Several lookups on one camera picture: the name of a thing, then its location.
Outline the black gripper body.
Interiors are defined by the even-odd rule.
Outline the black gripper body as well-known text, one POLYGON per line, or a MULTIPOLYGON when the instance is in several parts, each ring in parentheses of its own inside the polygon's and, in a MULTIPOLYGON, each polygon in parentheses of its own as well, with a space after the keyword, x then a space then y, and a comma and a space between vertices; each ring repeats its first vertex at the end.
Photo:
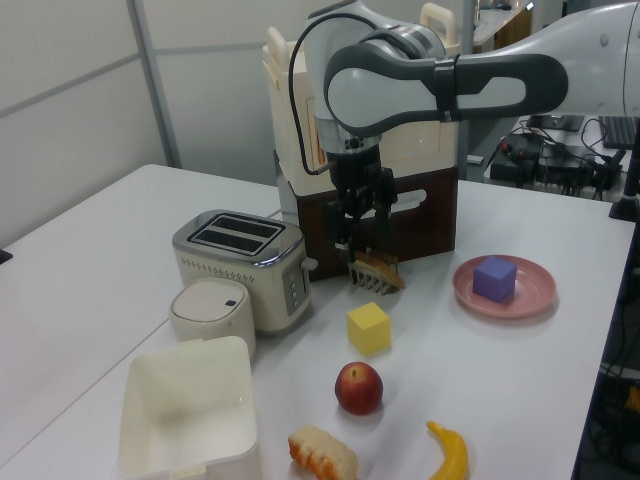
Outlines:
POLYGON ((383 169, 378 147, 329 153, 328 159, 331 181, 348 216, 363 216, 379 203, 383 169))

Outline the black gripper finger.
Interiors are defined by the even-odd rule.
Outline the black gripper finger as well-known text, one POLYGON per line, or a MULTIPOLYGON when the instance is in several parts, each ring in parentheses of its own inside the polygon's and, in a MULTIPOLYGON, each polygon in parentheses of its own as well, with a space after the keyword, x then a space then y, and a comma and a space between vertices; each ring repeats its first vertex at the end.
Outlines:
POLYGON ((323 206, 323 223, 326 240, 347 258, 354 258, 353 234, 358 218, 347 212, 343 201, 334 200, 323 206))
POLYGON ((383 168, 375 187, 375 218, 380 235, 390 233, 391 206, 397 202, 393 172, 383 168))

